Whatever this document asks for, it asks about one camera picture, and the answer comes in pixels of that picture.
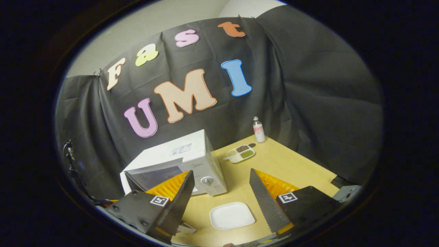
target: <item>wooden table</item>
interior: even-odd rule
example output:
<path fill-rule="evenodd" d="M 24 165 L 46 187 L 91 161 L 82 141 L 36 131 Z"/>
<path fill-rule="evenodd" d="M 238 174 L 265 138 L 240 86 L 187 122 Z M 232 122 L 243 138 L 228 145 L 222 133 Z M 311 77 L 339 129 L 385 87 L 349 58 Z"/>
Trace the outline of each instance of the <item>wooden table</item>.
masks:
<path fill-rule="evenodd" d="M 255 143 L 256 154 L 240 163 L 223 160 L 227 151 L 243 144 Z M 223 170 L 227 193 L 211 197 L 207 194 L 191 197 L 183 220 L 197 231 L 193 234 L 179 232 L 172 237 L 173 243 L 221 247 L 226 243 L 242 244 L 272 234 L 249 184 L 250 169 L 265 172 L 296 187 L 314 186 L 332 197 L 338 188 L 331 184 L 336 174 L 299 155 L 280 143 L 266 137 L 264 143 L 257 143 L 254 135 L 212 152 Z M 217 230 L 210 223 L 210 211 L 217 206 L 245 203 L 256 222 L 241 228 Z"/>

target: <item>microwave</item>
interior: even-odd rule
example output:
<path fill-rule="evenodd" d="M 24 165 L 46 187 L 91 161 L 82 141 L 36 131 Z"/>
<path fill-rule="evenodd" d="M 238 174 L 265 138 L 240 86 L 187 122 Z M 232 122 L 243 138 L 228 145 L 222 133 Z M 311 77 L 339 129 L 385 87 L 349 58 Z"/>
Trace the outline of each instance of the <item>microwave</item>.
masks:
<path fill-rule="evenodd" d="M 133 189 L 147 191 L 188 170 L 194 172 L 192 195 L 216 196 L 227 192 L 212 144 L 205 130 L 145 149 L 120 173 L 125 194 Z"/>

